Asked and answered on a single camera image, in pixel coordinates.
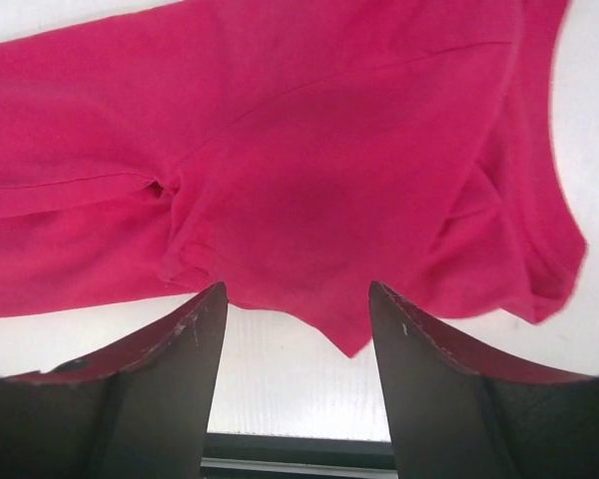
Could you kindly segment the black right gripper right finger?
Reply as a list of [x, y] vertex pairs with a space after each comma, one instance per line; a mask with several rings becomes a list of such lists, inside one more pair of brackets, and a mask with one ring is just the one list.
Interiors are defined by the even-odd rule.
[[372, 339], [401, 478], [599, 478], [599, 376], [496, 349], [381, 282]]

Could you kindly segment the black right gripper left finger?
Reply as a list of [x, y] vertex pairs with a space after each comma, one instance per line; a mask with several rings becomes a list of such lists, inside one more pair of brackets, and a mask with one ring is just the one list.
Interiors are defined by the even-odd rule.
[[0, 378], [0, 478], [197, 478], [228, 313], [216, 283], [49, 372]]

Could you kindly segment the crimson pink t shirt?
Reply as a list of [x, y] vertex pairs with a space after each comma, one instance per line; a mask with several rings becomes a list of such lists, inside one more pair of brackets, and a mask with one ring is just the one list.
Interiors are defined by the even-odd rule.
[[224, 282], [346, 355], [382, 281], [539, 323], [586, 243], [564, 1], [181, 1], [0, 43], [0, 317]]

